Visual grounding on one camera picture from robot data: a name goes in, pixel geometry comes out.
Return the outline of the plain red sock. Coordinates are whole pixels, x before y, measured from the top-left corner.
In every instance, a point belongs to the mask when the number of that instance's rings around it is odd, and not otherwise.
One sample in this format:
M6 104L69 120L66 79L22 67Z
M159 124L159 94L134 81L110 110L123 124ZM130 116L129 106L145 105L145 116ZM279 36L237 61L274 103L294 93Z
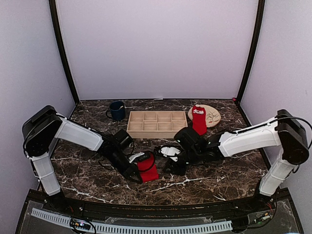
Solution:
M137 162L137 167L143 183L159 179L154 154L145 152L142 157L143 159Z

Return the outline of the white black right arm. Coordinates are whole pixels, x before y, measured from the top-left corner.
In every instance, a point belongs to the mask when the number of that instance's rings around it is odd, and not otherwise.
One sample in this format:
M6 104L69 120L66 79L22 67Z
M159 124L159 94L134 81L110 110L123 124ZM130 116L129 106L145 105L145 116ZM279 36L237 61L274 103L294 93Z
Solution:
M246 151L281 146L275 162L260 180L257 194L249 200L249 208L258 212L267 205L267 197L272 196L290 173L294 173L309 158L312 143L307 140L301 121L302 118L294 117L282 109L275 117L258 125L233 132L224 131L208 139L201 137L193 128L185 127L174 136L181 148L162 146L159 153L169 159L165 171L183 176L188 165L224 160Z

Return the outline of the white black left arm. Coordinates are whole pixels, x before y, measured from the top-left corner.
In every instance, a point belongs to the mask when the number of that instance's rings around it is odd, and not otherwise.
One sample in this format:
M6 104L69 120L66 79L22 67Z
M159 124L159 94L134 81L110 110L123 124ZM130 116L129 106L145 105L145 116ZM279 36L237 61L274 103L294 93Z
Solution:
M123 152L133 142L125 130L114 135L102 134L69 120L57 113L53 106L47 105L23 124L22 134L25 156L31 160L45 192L51 196L50 205L59 213L69 208L69 202L59 194L61 188L49 155L54 139L66 140L97 152L127 180L143 182L138 167Z

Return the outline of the wooden compartment tray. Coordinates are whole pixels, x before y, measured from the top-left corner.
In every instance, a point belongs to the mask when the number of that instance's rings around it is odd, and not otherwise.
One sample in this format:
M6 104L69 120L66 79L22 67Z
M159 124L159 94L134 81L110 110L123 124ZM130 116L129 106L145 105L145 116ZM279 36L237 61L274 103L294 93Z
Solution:
M127 133L132 138L167 139L187 126L183 111L131 111Z

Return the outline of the red santa sock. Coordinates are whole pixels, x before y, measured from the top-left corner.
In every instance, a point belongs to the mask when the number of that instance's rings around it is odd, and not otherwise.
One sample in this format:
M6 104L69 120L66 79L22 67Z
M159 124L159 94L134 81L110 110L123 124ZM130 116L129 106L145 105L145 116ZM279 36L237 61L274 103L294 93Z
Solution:
M205 108L195 105L192 107L193 116L193 129L200 135L204 135L207 132L206 126L206 111Z

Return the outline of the dark blue mug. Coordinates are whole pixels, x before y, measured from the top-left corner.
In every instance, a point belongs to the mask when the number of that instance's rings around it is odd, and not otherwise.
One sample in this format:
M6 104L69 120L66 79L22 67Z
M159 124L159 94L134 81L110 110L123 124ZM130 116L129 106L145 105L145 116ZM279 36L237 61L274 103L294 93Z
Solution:
M114 101L109 105L106 116L114 121L122 121L126 117L125 104L123 101Z

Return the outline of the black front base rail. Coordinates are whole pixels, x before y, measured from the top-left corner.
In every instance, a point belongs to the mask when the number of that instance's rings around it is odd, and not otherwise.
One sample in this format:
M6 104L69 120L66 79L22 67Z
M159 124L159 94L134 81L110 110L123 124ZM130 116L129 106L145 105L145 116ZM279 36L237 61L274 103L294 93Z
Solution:
M289 198L288 189L278 190L273 198L256 200L254 197L240 198L230 201L211 202L193 205L167 206L138 206L119 205L84 201L63 197L50 198L43 192L30 189L27 200L35 201L51 211L62 210L66 214L73 214L88 219L104 219L108 216L127 218L190 218L199 216L213 216L223 218L241 218L253 212L271 211L277 206L278 200Z

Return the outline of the black left corner post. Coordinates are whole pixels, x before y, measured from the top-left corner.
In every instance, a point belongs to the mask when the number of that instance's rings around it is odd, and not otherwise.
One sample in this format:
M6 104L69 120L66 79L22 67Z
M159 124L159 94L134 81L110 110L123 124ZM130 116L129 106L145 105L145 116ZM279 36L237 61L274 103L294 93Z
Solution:
M57 1L49 0L48 2L49 2L50 15L52 19L54 34L55 34L56 43L58 47L58 52L59 52L62 66L63 66L64 73L65 73L65 77L66 77L73 101L75 105L78 105L80 103L80 100L78 97L77 89L74 84L74 79L70 70L68 58L67 58L66 51L65 51L65 46L64 46L60 22L59 22L58 10L57 10Z

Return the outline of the black corner post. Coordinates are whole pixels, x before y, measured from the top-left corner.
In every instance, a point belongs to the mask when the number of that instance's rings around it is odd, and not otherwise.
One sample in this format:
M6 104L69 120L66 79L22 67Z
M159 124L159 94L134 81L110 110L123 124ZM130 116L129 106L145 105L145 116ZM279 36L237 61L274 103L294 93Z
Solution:
M245 93L245 90L246 90L246 87L248 84L250 73L252 70L252 65L254 62L254 57L256 54L256 49L257 49L258 40L259 40L259 36L260 36L260 31L261 31L265 2L266 2L265 0L259 0L258 1L251 45L250 45L250 49L249 49L244 73L242 76L242 81L241 81L241 84L240 84L240 87L239 87L239 90L237 93L237 97L235 99L237 106L239 106L241 104L241 101L243 99L243 96L244 96L244 93Z
M56 43L58 47L58 52L59 52L62 66L63 66L64 73L65 73L65 77L66 77L73 101L75 105L78 105L80 103L80 100L78 97L77 89L74 84L74 79L70 70L68 58L67 58L66 51L65 51L65 46L64 46L60 22L59 22L58 10L57 10L57 1L49 0L48 2L49 2L50 15L52 19L54 34L55 34Z

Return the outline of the black right corner post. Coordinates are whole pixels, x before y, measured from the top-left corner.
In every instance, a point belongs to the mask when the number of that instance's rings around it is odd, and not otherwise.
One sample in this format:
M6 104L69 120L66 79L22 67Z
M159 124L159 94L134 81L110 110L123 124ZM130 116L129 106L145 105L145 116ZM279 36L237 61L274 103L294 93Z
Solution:
M261 31L265 2L266 2L265 0L259 0L258 1L251 45L250 45L250 49L249 49L244 73L242 76L242 81L241 81L241 84L240 84L240 87L239 87L239 90L237 93L237 97L235 99L237 106L239 106L241 104L241 101L243 99L243 96L244 96L244 93L245 93L245 90L246 90L246 87L248 84L250 73L252 70L252 65L254 62L254 57L256 54L256 49L257 49L258 40L259 40L259 36L260 36L260 31Z

